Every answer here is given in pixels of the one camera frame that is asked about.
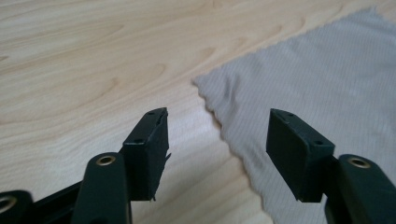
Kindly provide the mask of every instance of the gray cloth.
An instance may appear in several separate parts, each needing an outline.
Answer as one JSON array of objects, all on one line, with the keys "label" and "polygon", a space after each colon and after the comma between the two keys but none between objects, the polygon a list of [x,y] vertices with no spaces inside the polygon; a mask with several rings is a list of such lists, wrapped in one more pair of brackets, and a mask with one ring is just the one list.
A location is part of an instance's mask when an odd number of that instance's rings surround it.
[{"label": "gray cloth", "polygon": [[326,198],[295,201],[265,152],[270,108],[305,120],[336,144],[336,158],[368,158],[396,183],[396,27],[373,8],[235,59],[194,83],[275,223],[326,223]]}]

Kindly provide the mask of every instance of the wood grain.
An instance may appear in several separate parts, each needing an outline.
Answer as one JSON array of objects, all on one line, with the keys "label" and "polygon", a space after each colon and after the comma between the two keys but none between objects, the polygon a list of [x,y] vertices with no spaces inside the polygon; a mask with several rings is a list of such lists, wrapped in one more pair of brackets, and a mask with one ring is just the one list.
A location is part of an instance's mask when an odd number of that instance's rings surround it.
[{"label": "wood grain", "polygon": [[167,163],[135,223],[272,223],[191,79],[247,52],[394,1],[65,0],[0,2],[0,191],[41,199],[118,151],[167,106]]}]

